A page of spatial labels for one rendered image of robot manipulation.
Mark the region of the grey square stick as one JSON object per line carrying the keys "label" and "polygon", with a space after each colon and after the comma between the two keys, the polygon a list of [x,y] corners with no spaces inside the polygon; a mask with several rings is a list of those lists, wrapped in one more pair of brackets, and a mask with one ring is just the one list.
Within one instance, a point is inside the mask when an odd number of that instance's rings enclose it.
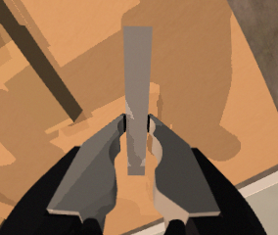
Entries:
{"label": "grey square stick", "polygon": [[127,175],[145,175],[152,26],[123,26]]}

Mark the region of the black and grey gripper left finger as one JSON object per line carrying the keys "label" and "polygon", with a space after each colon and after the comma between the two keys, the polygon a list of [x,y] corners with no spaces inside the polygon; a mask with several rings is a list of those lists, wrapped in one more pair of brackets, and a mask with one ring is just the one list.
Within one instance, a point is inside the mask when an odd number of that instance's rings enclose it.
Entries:
{"label": "black and grey gripper left finger", "polygon": [[96,218],[104,232],[106,215],[116,206],[115,158],[124,132],[121,114],[74,146],[22,196],[0,235],[80,235],[86,218]]}

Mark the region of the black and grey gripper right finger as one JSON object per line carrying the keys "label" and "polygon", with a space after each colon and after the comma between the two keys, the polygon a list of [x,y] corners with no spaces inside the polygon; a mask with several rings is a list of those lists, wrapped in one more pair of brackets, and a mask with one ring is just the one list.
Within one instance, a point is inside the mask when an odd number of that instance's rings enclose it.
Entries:
{"label": "black and grey gripper right finger", "polygon": [[153,137],[153,203],[164,220],[185,224],[186,235],[267,235],[237,188],[198,149],[152,114],[147,132]]}

